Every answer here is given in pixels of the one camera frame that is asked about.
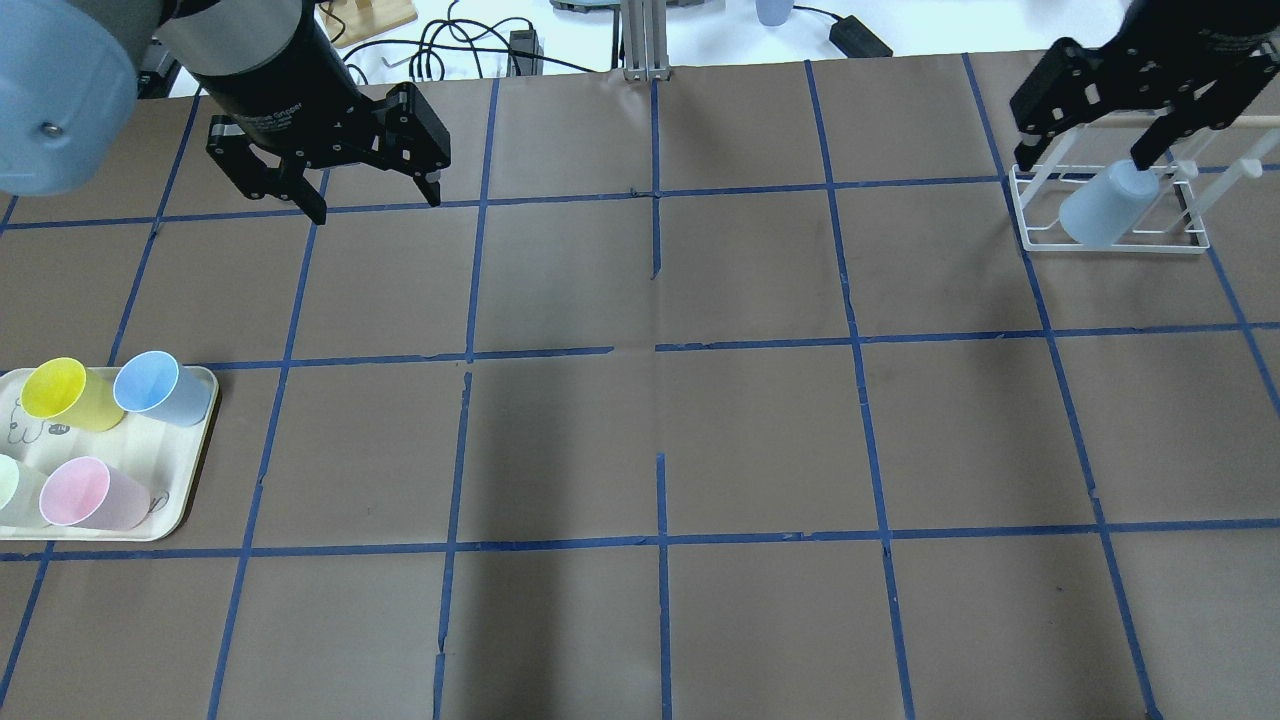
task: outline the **grid line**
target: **grid line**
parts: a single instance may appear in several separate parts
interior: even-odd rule
[[[667,542],[667,454],[659,452],[658,477],[658,632],[662,666],[662,720],[672,720],[671,689],[671,548]]]
[[[320,177],[320,197],[329,190],[329,170]],[[223,682],[227,676],[227,661],[230,657],[232,638],[236,632],[236,619],[239,614],[239,601],[244,589],[244,574],[248,570],[248,561],[253,547],[253,533],[257,529],[259,510],[262,505],[262,480],[271,465],[271,452],[275,450],[275,433],[280,423],[280,409],[284,405],[284,392],[289,383],[289,361],[293,355],[293,342],[298,334],[298,320],[302,316],[302,301],[306,297],[307,278],[311,273],[311,258],[315,251],[316,232],[319,225],[308,223],[307,245],[302,254],[298,268],[297,288],[293,293],[293,310],[289,315],[289,329],[284,337],[284,357],[280,366],[280,378],[275,384],[275,398],[271,402],[271,415],[266,425],[266,438],[262,442],[262,457],[259,462],[257,480],[253,483],[253,500],[250,503],[248,519],[244,521],[244,536],[241,541],[239,559],[236,564],[236,579],[232,583],[232,596],[227,603],[227,623],[223,626],[221,644],[218,651],[218,665],[214,669],[214,682],[209,691],[207,720],[218,717],[218,708],[223,697]]]
[[[462,375],[462,402],[458,411],[458,442],[453,455],[453,489],[449,495],[449,530],[444,544],[444,577],[440,582],[440,615],[436,632],[435,676],[431,684],[431,717],[440,719],[444,701],[444,647],[449,637],[453,607],[453,568],[458,553],[458,519],[462,507],[462,470],[467,456],[467,425],[471,415],[471,372]]]
[[[1213,263],[1213,272],[1217,273],[1219,282],[1222,283],[1222,292],[1226,293],[1228,302],[1231,304],[1231,313],[1235,314],[1235,327],[1244,333],[1244,342],[1249,346],[1249,352],[1253,355],[1253,363],[1258,366],[1258,374],[1262,377],[1262,387],[1267,391],[1267,397],[1271,400],[1271,407],[1280,415],[1280,395],[1276,393],[1276,383],[1271,378],[1271,370],[1267,369],[1267,361],[1262,357],[1262,350],[1258,347],[1258,340],[1253,337],[1253,329],[1249,327],[1249,320],[1244,315],[1244,307],[1240,306],[1240,300],[1235,296],[1235,291],[1231,288],[1231,281],[1226,277],[1226,268],[1222,266],[1222,260],[1217,256],[1217,251],[1212,247],[1208,249],[1208,259]]]
[[[147,233],[147,242],[142,246],[142,258],[138,260],[138,270],[133,275],[133,286],[129,288],[129,297],[124,301],[124,311],[120,314],[120,324],[115,328],[115,340],[111,341],[111,354],[108,356],[108,365],[115,365],[120,354],[120,343],[124,342],[124,331],[129,327],[129,315],[133,314],[133,304],[138,299],[138,290],[142,288],[142,275],[147,272],[147,261],[151,259],[151,250],[155,249],[156,236],[160,234],[164,209],[169,205],[169,195],[173,192],[174,179],[178,177],[178,167],[182,165],[182,156],[187,151],[187,142],[191,140],[191,128],[196,124],[196,111],[200,109],[200,95],[195,95],[191,101],[191,110],[187,111],[187,124],[182,128],[182,140],[178,142],[178,151],[169,165],[169,177],[164,183],[164,192],[160,195],[160,204],[156,214],[151,219],[151,232]]]
[[[493,142],[498,127],[498,91],[502,81],[494,78],[489,88],[489,115],[484,137],[484,167],[480,170],[480,209],[476,217],[475,254],[471,260],[471,292],[467,300],[467,348],[466,363],[475,363],[476,314],[480,305],[480,270],[484,260],[485,214],[489,208],[489,178],[493,172]],[[444,573],[440,580],[440,615],[436,630],[435,671],[431,680],[431,717],[440,720],[444,705],[444,674],[447,670],[444,647],[449,637],[449,618],[453,607],[453,568],[457,560],[458,523],[462,507],[462,478],[467,455],[467,425],[471,414],[471,372],[462,377],[462,407],[458,411],[458,439],[453,456],[453,488],[449,495],[449,529],[444,556]]]
[[[1272,332],[1280,331],[1280,323],[1248,323],[1253,331]],[[1071,328],[1055,329],[1056,337],[1110,337],[1110,336],[1142,336],[1142,334],[1188,334],[1188,333],[1225,333],[1239,332],[1238,324],[1212,323],[1203,325],[1148,325],[1148,327],[1110,327],[1110,328]],[[884,336],[861,336],[860,345],[884,343],[934,343],[934,342],[973,342],[986,340],[1019,340],[1042,338],[1044,331],[979,331],[957,333],[905,333]],[[764,350],[786,347],[840,347],[852,345],[850,337],[808,337],[808,338],[777,338],[777,340],[733,340],[713,342],[673,342],[658,343],[654,352],[705,352],[724,350]],[[545,347],[535,350],[490,350],[476,352],[474,360],[518,360],[529,357],[567,357],[586,355],[609,355],[617,350],[612,345],[586,346],[586,347]],[[338,365],[402,365],[416,363],[458,363],[466,360],[466,352],[440,352],[438,355],[365,355],[348,357],[303,357],[297,360],[229,360],[215,363],[201,363],[193,359],[195,365],[201,365],[215,372],[230,370],[262,370],[279,368],[330,368]],[[12,372],[0,370],[0,375]]]
[[[1000,149],[996,146],[996,137],[991,129],[991,118],[987,117],[987,105],[982,99],[982,90],[978,87],[978,78],[974,74],[969,54],[963,54],[961,60],[964,61],[965,74],[969,78],[969,88],[973,92],[973,99],[978,106],[978,114],[982,119],[983,133],[987,136],[987,149],[991,151],[991,160],[996,167],[997,174],[1001,176],[1001,182],[1007,183],[1009,179],[1005,177],[1005,165],[1000,156]],[[1102,543],[1102,553],[1106,559],[1107,573],[1111,577],[1111,587],[1116,596],[1116,605],[1120,611],[1120,623],[1124,626],[1125,639],[1129,643],[1129,655],[1133,660],[1134,671],[1138,678],[1138,688],[1142,693],[1147,715],[1149,715],[1152,720],[1162,720],[1162,715],[1156,706],[1156,697],[1151,688],[1151,680],[1147,676],[1147,664],[1142,655],[1142,646],[1138,642],[1138,632],[1134,626],[1133,614],[1129,609],[1129,598],[1125,593],[1124,580],[1120,577],[1120,564],[1116,560],[1115,547],[1111,542],[1111,532],[1107,527],[1106,512],[1102,510],[1102,500],[1098,497],[1097,484],[1093,478],[1093,466],[1089,461],[1088,448],[1084,446],[1084,433],[1080,429],[1080,420],[1075,411],[1075,402],[1071,398],[1071,388],[1066,379],[1066,368],[1062,364],[1062,356],[1059,352],[1053,324],[1050,320],[1048,309],[1044,305],[1044,295],[1041,292],[1039,279],[1037,278],[1036,266],[1032,263],[1030,255],[1025,249],[1023,249],[1020,242],[1016,242],[1016,215],[1014,213],[1012,200],[1007,192],[1002,192],[1001,195],[1005,199],[1005,208],[1009,211],[1010,228],[1014,231],[1012,236],[1018,246],[1018,252],[1021,256],[1023,268],[1027,272],[1027,282],[1030,283],[1032,295],[1036,299],[1036,311],[1039,314],[1041,325],[1044,331],[1044,342],[1048,346],[1050,359],[1053,364],[1053,374],[1057,378],[1057,387],[1062,396],[1062,407],[1066,411],[1068,424],[1071,429],[1071,438],[1075,441],[1075,452],[1080,462],[1080,471],[1084,475],[1084,486],[1088,491],[1089,503],[1093,509],[1093,519],[1097,525],[1098,538]]]
[[[480,204],[476,211],[476,245],[471,256],[471,293],[467,300],[467,350],[466,361],[475,361],[476,352],[476,313],[480,305],[480,269],[484,264],[484,224],[489,214],[489,174],[493,170],[493,136],[498,124],[498,87],[494,78],[489,90],[489,118],[484,138],[484,167],[480,170]]]
[[[849,337],[852,338],[854,378],[858,384],[858,405],[863,419],[863,437],[867,442],[867,460],[870,465],[872,496],[876,500],[876,525],[879,532],[881,559],[884,566],[884,591],[888,596],[888,616],[893,634],[893,653],[897,659],[897,678],[902,692],[902,710],[906,720],[915,720],[915,701],[911,694],[911,675],[906,659],[906,637],[902,632],[902,612],[897,600],[897,573],[893,569],[893,534],[890,529],[888,511],[884,507],[884,486],[881,478],[879,455],[876,450],[876,427],[872,423],[870,398],[867,395],[863,348],[858,332],[858,318],[854,314],[854,302],[849,291],[849,266],[845,260],[840,206],[836,204],[836,182],[831,169],[831,149],[827,145],[827,128],[822,118],[822,101],[818,99],[818,82],[813,76],[813,63],[805,60],[804,72],[809,83],[809,99],[813,101],[813,118],[818,131],[818,146],[822,150],[822,170],[827,183],[827,206],[831,213],[831,229],[835,238],[836,266],[840,270],[840,291],[845,301],[845,319],[849,323]]]
[[[9,662],[4,667],[4,678],[0,679],[0,707],[4,707],[5,697],[9,696],[9,684],[13,674],[18,669],[18,655],[22,652],[22,643],[27,638],[27,629],[31,628],[31,618],[36,614],[36,602],[40,600],[40,591],[45,585],[45,573],[49,571],[49,562],[52,560],[54,542],[45,543],[44,552],[40,553],[40,566],[36,568],[36,579],[31,583],[31,592],[27,594],[27,607],[22,611],[22,621],[18,623],[18,633],[13,638],[13,647],[9,651]]]
[[[1280,172],[1280,164],[1267,164],[1263,172]],[[1201,168],[1201,174],[1216,174],[1226,172],[1225,167]],[[859,190],[872,187],[916,187],[927,184],[972,184],[972,183],[1000,183],[1002,176],[959,176],[943,178],[886,178],[874,181],[838,181],[836,190]],[[704,187],[682,190],[655,190],[631,192],[602,192],[584,195],[548,195],[526,197],[492,197],[486,200],[488,206],[498,205],[539,205],[554,202],[607,202],[617,200],[635,200],[637,197],[701,197],[708,195],[759,195],[773,192],[806,192],[826,190],[826,183],[800,183],[800,184],[764,184],[764,186],[739,186],[739,187]],[[480,200],[445,200],[438,208],[479,208]],[[431,210],[426,202],[387,202],[365,205],[337,205],[330,206],[330,214],[358,214],[358,213],[393,213],[401,210]],[[271,210],[238,210],[227,213],[187,213],[179,215],[165,215],[168,223],[195,223],[201,220],[238,220],[251,218],[278,218],[302,215],[302,210],[296,208],[280,208]],[[127,225],[147,224],[155,218],[93,218],[84,220],[35,220],[24,223],[9,223],[10,229],[46,229],[46,228],[77,228],[95,225]]]
[[[9,227],[9,218],[13,218],[13,209],[18,206],[18,196],[13,195],[9,197],[9,204],[5,205],[4,215],[0,217],[0,237],[4,236],[5,228]]]
[[[658,277],[662,272],[662,208],[658,201],[662,200],[662,152],[660,152],[660,138],[658,133],[658,86],[662,83],[650,82],[649,83],[649,154],[650,154],[650,184],[653,191],[650,195],[653,199],[653,219],[650,220],[653,232],[653,275],[649,279]]]
[[[1143,520],[1108,523],[1111,533],[1157,534],[1197,532],[1240,532],[1280,529],[1280,518],[1221,518],[1210,520]],[[1018,538],[1044,536],[1098,534],[1097,524],[1069,525],[983,525],[954,528],[895,528],[895,541],[915,539],[968,539]],[[558,550],[600,550],[611,547],[662,547],[707,544],[776,544],[810,542],[879,542],[878,529],[863,530],[795,530],[765,533],[687,533],[655,536],[604,536],[591,538],[563,538],[547,541],[465,541],[454,546],[457,552],[553,552]],[[436,555],[449,550],[447,542],[374,543],[374,544],[321,544],[321,546],[256,546],[251,557],[328,557],[344,555]],[[60,550],[50,556],[51,562],[78,562],[91,560],[202,560],[239,557],[241,547],[196,547],[164,550]],[[0,555],[0,562],[40,562],[41,552],[9,552]]]

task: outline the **white tray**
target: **white tray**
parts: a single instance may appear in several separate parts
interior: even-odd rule
[[[72,457],[92,455],[151,489],[151,511],[131,530],[0,525],[0,541],[147,542],[172,533],[187,510],[187,498],[212,427],[212,409],[218,404],[218,378],[206,368],[191,369],[201,382],[214,388],[200,424],[179,428],[129,413],[119,425],[104,433],[78,430],[27,415],[18,398],[33,369],[13,370],[0,377],[0,419],[5,423],[5,429],[0,430],[4,433],[0,436],[0,454],[46,475]],[[114,380],[119,368],[93,368],[93,372]]]

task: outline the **blue cup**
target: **blue cup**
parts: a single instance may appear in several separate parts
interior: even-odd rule
[[[214,391],[163,350],[151,350],[120,368],[113,388],[115,402],[170,425],[195,425],[205,419]]]
[[[1160,179],[1120,160],[1062,201],[1057,218],[1071,240],[1087,247],[1110,247],[1142,219],[1160,195]]]
[[[777,27],[787,22],[795,0],[755,0],[755,17],[760,24]]]

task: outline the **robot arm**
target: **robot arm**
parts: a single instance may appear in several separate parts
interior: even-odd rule
[[[132,88],[154,32],[227,113],[210,122],[206,151],[246,197],[292,201],[323,224],[325,202],[305,170],[365,163],[410,176],[439,205],[449,132],[412,83],[378,101],[362,95],[316,24],[314,5],[0,0],[0,18],[20,40],[0,50],[0,188],[64,192],[92,176],[132,110],[124,78]],[[42,69],[84,58],[64,53],[86,42],[99,50],[86,58],[92,68],[84,74],[105,79],[77,83],[76,70],[64,73],[73,87],[40,82]],[[276,167],[253,146],[279,158]]]
[[[1147,169],[1178,140],[1229,126],[1280,68],[1280,0],[1134,0],[1097,50],[1062,37],[1010,100],[1029,170],[1053,137],[1112,110],[1156,110],[1130,154]]]

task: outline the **cup rim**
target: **cup rim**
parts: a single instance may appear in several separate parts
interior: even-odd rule
[[[129,374],[136,373],[137,372],[136,363],[138,363],[140,360],[143,359],[150,360],[156,356],[161,356],[165,360],[169,360],[172,368],[175,370],[173,374],[173,383],[169,386],[169,389],[164,393],[164,397],[146,406],[120,402],[120,395],[119,395],[120,378],[128,378]],[[115,380],[111,383],[111,400],[114,400],[115,404],[119,405],[120,409],[125,410],[127,413],[150,413],[151,410],[160,407],[161,405],[164,405],[166,400],[173,397],[173,391],[178,388],[178,383],[182,380],[182,369],[183,369],[182,363],[179,363],[177,357],[174,357],[169,352],[165,352],[164,350],[147,350],[146,352],[140,352],[138,355],[133,356],[128,363],[125,363],[120,368],[120,372],[116,373]]]
[[[79,375],[78,377],[78,379],[79,379],[79,389],[76,392],[76,397],[73,397],[72,401],[68,402],[64,407],[61,407],[60,410],[58,410],[58,413],[52,413],[50,415],[37,415],[37,414],[32,413],[28,409],[28,405],[27,405],[27,388],[31,387],[29,383],[31,383],[32,378],[35,378],[36,375],[38,375],[42,370],[45,373],[49,373],[50,372],[49,368],[51,365],[54,365],[54,364],[59,364],[59,365],[72,364],[72,366],[76,368],[76,370],[78,372],[78,375]],[[18,400],[22,402],[23,411],[27,413],[28,415],[31,415],[32,418],[35,418],[37,420],[52,420],[52,419],[63,415],[64,413],[67,413],[72,407],[74,407],[76,404],[79,402],[79,400],[82,397],[84,397],[84,391],[86,389],[88,389],[88,368],[84,366],[83,363],[81,363],[79,360],[77,360],[74,357],[65,357],[65,356],[64,357],[54,357],[52,360],[45,360],[44,363],[40,364],[40,366],[37,366],[35,370],[32,370],[29,375],[27,375],[26,382],[23,382],[23,384],[22,384],[22,392],[18,393]]]
[[[68,465],[70,465],[73,462],[90,462],[90,464],[93,464],[102,473],[105,473],[106,474],[106,491],[102,493],[102,497],[97,498],[97,502],[93,505],[92,510],[90,510],[88,512],[83,514],[79,518],[76,518],[70,523],[59,523],[59,521],[54,520],[52,518],[50,518],[49,515],[45,514],[45,493],[49,492],[49,488],[54,486],[52,480],[54,480],[54,478],[58,477],[58,473],[61,473],[63,469],[65,469]],[[63,462],[61,465],[59,465],[56,470],[54,470],[52,473],[50,473],[49,474],[49,479],[45,480],[45,487],[40,488],[40,503],[38,503],[40,505],[40,515],[45,520],[49,520],[49,524],[51,524],[51,525],[58,525],[60,528],[70,528],[70,527],[74,527],[76,523],[83,523],[84,520],[88,520],[90,518],[92,518],[93,514],[97,512],[102,507],[102,503],[106,502],[106,496],[110,492],[111,492],[111,469],[106,465],[106,462],[102,462],[100,459],[93,457],[92,455],[82,455],[81,457],[72,457],[67,462]]]

